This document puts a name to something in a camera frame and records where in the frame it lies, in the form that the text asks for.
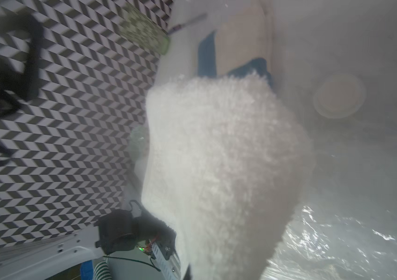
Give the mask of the clear plastic vacuum bag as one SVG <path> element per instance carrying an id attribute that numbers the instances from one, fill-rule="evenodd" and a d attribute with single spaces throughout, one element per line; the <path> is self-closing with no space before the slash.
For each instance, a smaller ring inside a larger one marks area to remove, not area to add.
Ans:
<path id="1" fill-rule="evenodd" d="M 255 1 L 175 1 L 155 86 L 197 76 L 199 43 Z M 258 280 L 397 280 L 397 1 L 260 1 L 281 103 L 312 173 Z"/>

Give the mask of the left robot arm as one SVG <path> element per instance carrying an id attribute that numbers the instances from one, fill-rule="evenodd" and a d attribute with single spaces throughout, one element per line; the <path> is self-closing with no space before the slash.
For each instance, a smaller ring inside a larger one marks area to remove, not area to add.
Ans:
<path id="1" fill-rule="evenodd" d="M 182 277 L 175 234 L 140 205 L 114 210 L 93 225 L 45 245 L 0 252 L 0 280 L 44 280 L 66 269 L 136 248 L 157 262 L 167 280 Z"/>

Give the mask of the white towel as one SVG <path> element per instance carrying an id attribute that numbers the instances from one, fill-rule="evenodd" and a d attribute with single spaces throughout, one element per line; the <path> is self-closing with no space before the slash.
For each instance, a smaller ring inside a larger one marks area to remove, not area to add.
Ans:
<path id="1" fill-rule="evenodd" d="M 303 127 L 254 73 L 154 86 L 146 111 L 142 203 L 176 233 L 182 274 L 259 279 L 312 173 Z"/>

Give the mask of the blue and beige towel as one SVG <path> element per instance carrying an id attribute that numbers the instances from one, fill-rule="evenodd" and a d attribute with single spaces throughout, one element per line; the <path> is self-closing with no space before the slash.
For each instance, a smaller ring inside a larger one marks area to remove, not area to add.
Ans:
<path id="1" fill-rule="evenodd" d="M 253 72 L 274 87 L 267 11 L 260 1 L 231 17 L 198 45 L 197 76 L 244 78 Z"/>

